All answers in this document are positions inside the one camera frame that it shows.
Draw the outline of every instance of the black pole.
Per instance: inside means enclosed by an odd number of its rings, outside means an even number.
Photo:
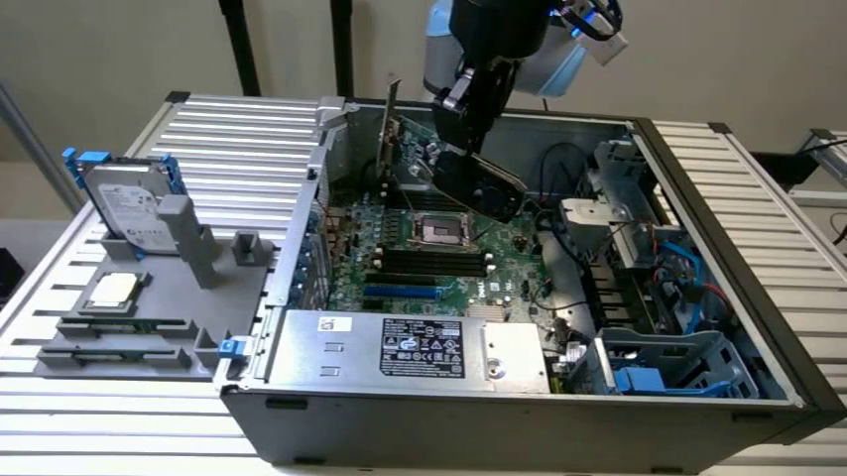
[[[236,68],[244,96],[261,96],[259,76],[255,71],[253,49],[251,48],[251,32],[248,19],[244,15],[244,0],[219,0],[221,13],[227,19],[229,43],[233,46]]]
[[[353,0],[329,0],[337,95],[353,97]]]

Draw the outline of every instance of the blue latch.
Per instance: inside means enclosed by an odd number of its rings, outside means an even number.
[[[224,339],[217,347],[217,356],[221,359],[241,360],[245,358],[244,349],[248,344],[243,340]]]
[[[65,169],[70,173],[70,177],[74,179],[74,184],[81,190],[85,190],[85,179],[77,169],[77,150],[73,147],[68,147],[62,150],[62,157],[65,158]]]
[[[664,395],[668,397],[723,397],[732,384],[716,382],[703,389],[668,389],[661,381],[659,369],[624,367],[613,372],[617,390],[628,395]]]
[[[165,154],[161,158],[161,165],[168,171],[168,178],[170,179],[170,192],[178,194],[188,194],[185,191],[185,183],[182,182],[182,173],[180,172],[180,165],[170,154]]]
[[[110,161],[110,153],[104,151],[84,151],[77,157],[78,164],[102,164]]]
[[[74,184],[85,190],[85,179],[77,164],[102,164],[110,160],[110,153],[102,151],[85,151],[77,156],[77,149],[68,147],[62,150],[62,158],[65,159],[65,169],[74,179]]]

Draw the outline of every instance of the circuit board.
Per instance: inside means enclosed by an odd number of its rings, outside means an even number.
[[[333,256],[328,308],[421,315],[480,315],[489,312],[509,322],[549,327],[551,314],[529,303],[532,290],[545,280],[540,247],[533,246],[533,217],[523,213],[501,224],[472,212],[387,208],[365,195],[347,207],[331,208],[329,242]],[[464,227],[451,245],[421,243],[427,221]],[[363,308],[367,277],[376,273],[373,254],[385,247],[401,251],[437,251],[489,257],[485,276],[432,276],[436,298],[395,297],[379,308]]]

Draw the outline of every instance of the motherboard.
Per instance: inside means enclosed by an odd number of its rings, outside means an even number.
[[[531,300],[547,278],[532,213],[503,224],[448,203],[395,191],[379,203],[365,194],[329,208],[328,308],[467,315],[549,328],[552,316]],[[419,209],[427,205],[436,210]]]

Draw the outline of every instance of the sticker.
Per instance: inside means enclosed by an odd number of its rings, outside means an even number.
[[[463,379],[461,322],[383,319],[380,371],[389,377]]]
[[[349,332],[353,329],[353,318],[328,315],[317,319],[317,331]]]
[[[176,243],[168,225],[156,215],[158,201],[149,190],[113,184],[101,184],[97,190],[124,239],[146,252],[173,253]]]

